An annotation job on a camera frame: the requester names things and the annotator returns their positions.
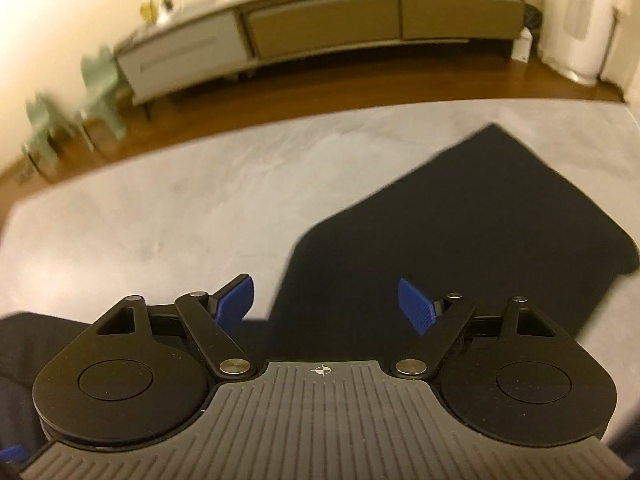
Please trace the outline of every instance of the brown floor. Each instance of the brown floor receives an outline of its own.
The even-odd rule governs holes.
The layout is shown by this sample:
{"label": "brown floor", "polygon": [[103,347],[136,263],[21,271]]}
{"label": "brown floor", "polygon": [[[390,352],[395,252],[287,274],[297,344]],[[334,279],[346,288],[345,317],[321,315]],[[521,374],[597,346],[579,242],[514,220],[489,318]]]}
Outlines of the brown floor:
{"label": "brown floor", "polygon": [[61,163],[25,179],[24,161],[0,174],[0,227],[12,204],[56,182],[118,160],[219,132],[284,119],[417,102],[486,98],[620,101],[609,84],[585,88],[533,58],[505,62],[491,45],[377,49],[288,62],[240,82],[224,80],[161,98],[147,121],[141,107],[122,110],[129,136],[115,142],[101,123],[88,126],[98,151],[79,137],[56,146]]}

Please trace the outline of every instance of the ribbed surface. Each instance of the ribbed surface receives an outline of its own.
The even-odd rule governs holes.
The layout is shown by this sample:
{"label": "ribbed surface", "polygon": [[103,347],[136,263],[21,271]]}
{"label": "ribbed surface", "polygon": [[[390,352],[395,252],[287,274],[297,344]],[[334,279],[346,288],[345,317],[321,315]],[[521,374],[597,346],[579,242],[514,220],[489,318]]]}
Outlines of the ribbed surface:
{"label": "ribbed surface", "polygon": [[[332,370],[316,373],[324,365]],[[54,444],[24,473],[37,480],[624,479],[600,442],[529,449],[460,424],[427,384],[377,362],[272,363],[221,386],[187,430],[146,449],[94,453]]]}

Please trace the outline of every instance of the beige wall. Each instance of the beige wall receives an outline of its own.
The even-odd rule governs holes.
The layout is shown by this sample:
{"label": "beige wall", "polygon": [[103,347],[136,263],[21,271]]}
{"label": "beige wall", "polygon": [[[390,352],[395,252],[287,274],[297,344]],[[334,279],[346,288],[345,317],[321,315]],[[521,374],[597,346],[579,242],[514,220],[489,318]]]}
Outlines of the beige wall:
{"label": "beige wall", "polygon": [[0,171],[30,133],[25,99],[45,91],[71,113],[84,97],[82,54],[113,46],[137,27],[142,1],[0,0]]}

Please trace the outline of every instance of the white tower appliance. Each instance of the white tower appliance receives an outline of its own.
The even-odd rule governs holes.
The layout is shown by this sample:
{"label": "white tower appliance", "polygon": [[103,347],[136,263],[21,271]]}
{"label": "white tower appliance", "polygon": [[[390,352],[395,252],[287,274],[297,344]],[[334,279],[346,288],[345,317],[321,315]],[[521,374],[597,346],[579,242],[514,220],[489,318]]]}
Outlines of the white tower appliance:
{"label": "white tower appliance", "polygon": [[602,69],[616,0],[546,0],[540,59],[577,83],[593,86]]}

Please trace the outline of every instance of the brown drawer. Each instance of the brown drawer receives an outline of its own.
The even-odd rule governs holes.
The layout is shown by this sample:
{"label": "brown drawer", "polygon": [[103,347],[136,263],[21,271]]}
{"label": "brown drawer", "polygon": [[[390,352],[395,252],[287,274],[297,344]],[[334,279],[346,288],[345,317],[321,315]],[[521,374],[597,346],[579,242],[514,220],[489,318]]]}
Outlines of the brown drawer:
{"label": "brown drawer", "polygon": [[398,0],[309,0],[249,14],[261,57],[400,38]]}
{"label": "brown drawer", "polygon": [[523,0],[401,0],[402,37],[514,40],[522,30]]}

